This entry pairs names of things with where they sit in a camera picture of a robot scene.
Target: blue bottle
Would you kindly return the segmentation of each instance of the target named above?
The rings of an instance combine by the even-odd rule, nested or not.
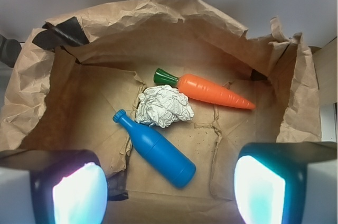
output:
[[[135,150],[177,188],[193,178],[196,166],[154,129],[132,121],[121,109],[112,118],[129,133]]]

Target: white crumpled paper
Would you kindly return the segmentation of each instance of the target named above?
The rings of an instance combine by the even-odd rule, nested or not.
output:
[[[165,128],[173,122],[189,121],[194,117],[188,97],[169,85],[147,88],[138,97],[137,123]]]

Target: paper bag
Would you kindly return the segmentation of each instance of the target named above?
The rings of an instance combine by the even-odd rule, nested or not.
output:
[[[240,223],[233,194],[240,149],[321,138],[311,51],[301,34],[284,37],[277,18],[271,34],[256,39],[201,0],[108,3],[47,22],[57,26],[74,16],[89,44],[45,51],[32,43],[42,29],[27,40],[6,91],[0,147],[87,148],[107,176],[128,167],[129,199],[108,204],[107,223]],[[190,100],[192,121],[156,128],[197,167],[183,190],[130,152],[128,134],[111,121],[120,108],[134,118],[138,94],[154,86],[157,67],[205,77],[257,106]]]

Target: carrot green top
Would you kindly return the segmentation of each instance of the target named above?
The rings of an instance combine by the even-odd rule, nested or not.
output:
[[[156,84],[160,84],[160,85],[168,84],[172,87],[176,87],[178,81],[179,81],[178,77],[173,76],[170,73],[167,73],[161,68],[157,68],[154,74],[154,82]]]

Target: carrot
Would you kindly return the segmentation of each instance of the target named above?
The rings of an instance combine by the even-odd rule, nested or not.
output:
[[[241,109],[256,107],[255,104],[229,89],[193,74],[185,74],[178,78],[158,68],[154,75],[154,82],[177,87],[181,93],[199,101]]]

